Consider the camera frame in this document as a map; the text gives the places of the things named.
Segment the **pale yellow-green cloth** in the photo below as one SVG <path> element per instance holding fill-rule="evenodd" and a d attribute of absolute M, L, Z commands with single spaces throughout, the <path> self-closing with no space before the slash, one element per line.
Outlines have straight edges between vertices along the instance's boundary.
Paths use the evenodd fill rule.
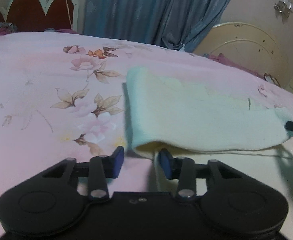
<path fill-rule="evenodd" d="M 293 94 L 268 86 L 258 100 L 210 92 L 197 83 L 132 68 L 123 85 L 127 141 L 139 161 L 123 176 L 133 191 L 158 187 L 152 161 L 166 148 L 174 157 L 218 159 L 293 196 Z"/>

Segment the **magenta pillow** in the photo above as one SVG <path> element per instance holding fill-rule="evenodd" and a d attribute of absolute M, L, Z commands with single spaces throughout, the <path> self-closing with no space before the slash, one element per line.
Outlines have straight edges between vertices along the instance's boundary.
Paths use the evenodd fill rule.
<path fill-rule="evenodd" d="M 53 28 L 48 28 L 45 29 L 44 32 L 48 33 L 67 33 L 67 34 L 76 34 L 79 35 L 78 32 L 72 30 L 72 29 L 53 29 Z"/>

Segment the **small framed mirror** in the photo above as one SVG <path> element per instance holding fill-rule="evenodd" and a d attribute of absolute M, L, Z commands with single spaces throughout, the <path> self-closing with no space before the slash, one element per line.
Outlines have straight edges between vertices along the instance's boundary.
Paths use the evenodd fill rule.
<path fill-rule="evenodd" d="M 277 79 L 275 77 L 273 77 L 271 74 L 269 73 L 265 73 L 263 76 L 264 80 L 270 84 L 276 85 L 278 87 L 280 87 L 279 82 L 277 81 Z"/>

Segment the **blue curtain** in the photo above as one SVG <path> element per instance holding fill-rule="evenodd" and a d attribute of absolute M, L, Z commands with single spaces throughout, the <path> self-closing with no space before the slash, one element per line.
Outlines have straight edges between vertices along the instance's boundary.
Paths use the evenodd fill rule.
<path fill-rule="evenodd" d="M 86 0 L 83 33 L 191 53 L 230 0 Z"/>

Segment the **pink floral bed sheet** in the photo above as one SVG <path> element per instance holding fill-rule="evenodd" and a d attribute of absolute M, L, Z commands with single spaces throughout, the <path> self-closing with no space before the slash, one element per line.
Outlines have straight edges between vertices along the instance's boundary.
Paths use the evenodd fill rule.
<path fill-rule="evenodd" d="M 64 33 L 0 36 L 0 196 L 73 157 L 87 162 L 126 149 L 109 191 L 171 191 L 152 156 L 130 147 L 126 74 L 145 67 L 191 82 L 189 94 L 220 107 L 287 108 L 293 94 L 242 70 L 158 46 Z M 0 224 L 0 236 L 4 230 Z"/>

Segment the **red and white headboard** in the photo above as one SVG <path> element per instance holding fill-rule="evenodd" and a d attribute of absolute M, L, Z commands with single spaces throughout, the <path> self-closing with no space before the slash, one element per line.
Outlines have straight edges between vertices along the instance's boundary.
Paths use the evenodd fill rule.
<path fill-rule="evenodd" d="M 12 23 L 19 32 L 78 31 L 79 0 L 10 0 L 0 7 L 0 22 Z"/>

